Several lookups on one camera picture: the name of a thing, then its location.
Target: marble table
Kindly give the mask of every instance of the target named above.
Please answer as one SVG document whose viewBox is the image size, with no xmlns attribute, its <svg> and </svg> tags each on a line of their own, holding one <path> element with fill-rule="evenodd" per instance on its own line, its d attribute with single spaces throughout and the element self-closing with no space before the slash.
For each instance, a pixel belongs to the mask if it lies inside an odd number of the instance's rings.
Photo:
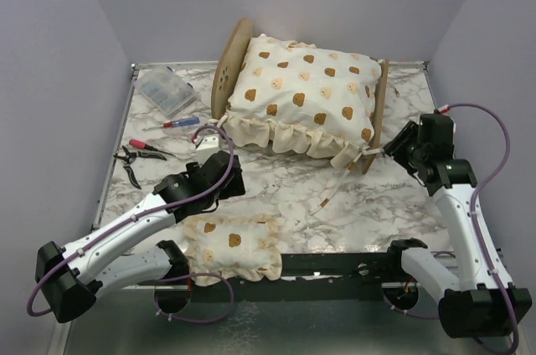
<svg viewBox="0 0 536 355">
<path fill-rule="evenodd" d="M 198 116 L 205 123 L 210 118 L 215 65 L 171 67 L 194 87 L 200 98 L 177 118 Z M 140 70 L 140 76 L 146 71 Z M 419 114 L 434 107 L 421 66 L 392 66 L 389 84 L 383 142 L 392 139 L 409 119 L 416 120 Z M 142 131 L 166 120 L 134 92 L 121 144 L 136 138 L 175 153 L 178 159 L 170 158 L 167 162 L 137 159 L 132 168 L 142 190 L 129 183 L 121 162 L 116 162 L 100 225 L 121 216 L 150 193 L 164 176 L 184 171 L 185 164 L 194 161 L 195 152 L 189 138 L 195 126 Z M 280 224 L 277 247 L 281 253 L 375 252 L 386 250 L 394 239 L 412 237 L 422 239 L 432 250 L 450 248 L 441 215 L 425 189 L 388 158 L 378 157 L 366 175 L 357 168 L 326 208 L 311 216 L 308 211 L 322 201 L 342 171 L 333 169 L 327 159 L 290 152 L 275 154 L 269 147 L 243 147 L 236 153 L 244 170 L 247 192 L 243 197 L 220 202 L 218 214 L 264 213 L 275 217 Z M 179 224 L 146 239 L 134 251 L 148 250 L 162 239 L 173 239 L 185 249 Z"/>
</svg>

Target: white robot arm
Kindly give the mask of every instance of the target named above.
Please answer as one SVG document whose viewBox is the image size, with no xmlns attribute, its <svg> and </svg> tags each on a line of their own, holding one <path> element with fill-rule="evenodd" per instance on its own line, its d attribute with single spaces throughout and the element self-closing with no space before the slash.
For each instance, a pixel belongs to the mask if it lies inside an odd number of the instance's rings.
<svg viewBox="0 0 536 355">
<path fill-rule="evenodd" d="M 495 250 L 471 164 L 453 157 L 453 130 L 449 116 L 425 114 L 419 125 L 409 122 L 384 152 L 409 175 L 417 174 L 441 211 L 458 276 L 417 239 L 395 241 L 389 250 L 395 267 L 419 281 L 438 304 L 450 337 L 505 336 L 517 328 L 532 300 L 528 290 L 515 287 Z"/>
<path fill-rule="evenodd" d="M 232 148 L 229 151 L 216 152 L 202 165 L 189 163 L 186 172 L 168 175 L 140 203 L 105 227 L 63 248 L 54 242 L 42 246 L 36 264 L 38 285 L 28 303 L 28 313 L 40 316 L 31 308 L 38 290 L 58 322 L 69 322 L 89 310 L 106 292 L 188 274 L 187 261 L 172 241 L 162 241 L 144 254 L 125 253 L 189 215 L 217 206 L 219 200 L 245 194 L 239 159 Z"/>
</svg>

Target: screwdriver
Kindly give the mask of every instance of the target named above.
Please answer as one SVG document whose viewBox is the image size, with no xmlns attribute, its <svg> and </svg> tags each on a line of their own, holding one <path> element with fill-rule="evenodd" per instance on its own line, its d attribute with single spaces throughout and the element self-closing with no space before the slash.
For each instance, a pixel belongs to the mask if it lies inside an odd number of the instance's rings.
<svg viewBox="0 0 536 355">
<path fill-rule="evenodd" d="M 179 119 L 178 121 L 166 122 L 166 123 L 161 124 L 160 126 L 146 127 L 143 130 L 153 131 L 155 129 L 166 129 L 168 127 L 191 126 L 191 125 L 198 125 L 198 124 L 199 124 L 199 118 L 197 116 L 193 116 L 191 118 Z"/>
<path fill-rule="evenodd" d="M 159 150 L 153 146 L 149 146 L 147 143 L 144 143 L 143 141 L 131 139 L 129 140 L 128 143 L 135 148 L 139 148 L 140 150 L 148 150 L 150 152 L 162 152 L 164 154 L 168 154 L 169 156 L 174 156 L 175 158 L 177 158 L 175 154 L 172 154 L 171 152 L 165 152 L 165 151 Z"/>
</svg>

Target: wooden frame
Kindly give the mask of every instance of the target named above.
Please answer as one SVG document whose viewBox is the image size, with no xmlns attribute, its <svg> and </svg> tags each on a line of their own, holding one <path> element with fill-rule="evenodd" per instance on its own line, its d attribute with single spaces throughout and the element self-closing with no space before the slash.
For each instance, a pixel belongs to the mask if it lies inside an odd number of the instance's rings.
<svg viewBox="0 0 536 355">
<path fill-rule="evenodd" d="M 245 51 L 248 49 L 253 35 L 253 23 L 248 18 L 242 18 L 234 28 L 231 37 L 221 55 L 212 84 L 212 98 L 210 109 L 212 117 L 219 119 L 225 114 L 227 102 L 235 90 L 236 80 L 240 73 L 240 68 L 244 62 Z M 387 89 L 387 77 L 389 75 L 389 61 L 384 60 L 380 64 L 382 77 L 376 84 L 376 106 L 372 116 L 374 127 L 374 137 L 370 142 L 371 148 L 379 147 L 379 139 L 382 132 L 382 120 L 384 118 L 385 91 Z M 362 173 L 366 173 L 375 156 L 365 157 Z"/>
</svg>

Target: beige pillow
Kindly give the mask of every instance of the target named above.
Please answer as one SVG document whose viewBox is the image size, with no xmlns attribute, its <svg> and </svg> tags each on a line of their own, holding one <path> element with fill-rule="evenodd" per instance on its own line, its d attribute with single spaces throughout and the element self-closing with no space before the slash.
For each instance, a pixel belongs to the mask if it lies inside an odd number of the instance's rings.
<svg viewBox="0 0 536 355">
<path fill-rule="evenodd" d="M 335 157 L 345 167 L 374 135 L 376 83 L 381 68 L 366 55 L 271 39 L 250 41 L 224 128 L 241 147 Z"/>
<path fill-rule="evenodd" d="M 281 254 L 276 248 L 278 224 L 267 215 L 229 219 L 196 216 L 184 221 L 190 272 L 218 273 L 224 278 L 240 276 L 258 281 L 281 276 Z M 219 282 L 216 277 L 196 277 L 198 286 Z"/>
</svg>

